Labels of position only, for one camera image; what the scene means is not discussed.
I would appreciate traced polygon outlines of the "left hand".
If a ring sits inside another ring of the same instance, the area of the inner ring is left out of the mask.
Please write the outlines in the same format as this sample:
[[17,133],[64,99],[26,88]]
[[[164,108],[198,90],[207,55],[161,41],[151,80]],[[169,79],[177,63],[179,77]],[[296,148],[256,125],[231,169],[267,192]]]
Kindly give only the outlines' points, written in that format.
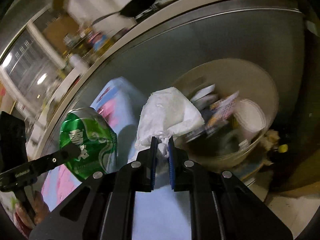
[[19,219],[29,229],[35,228],[40,224],[49,214],[48,205],[44,202],[43,195],[40,191],[35,191],[34,199],[31,201],[31,210],[28,211],[21,201],[17,201],[15,205],[16,214]]

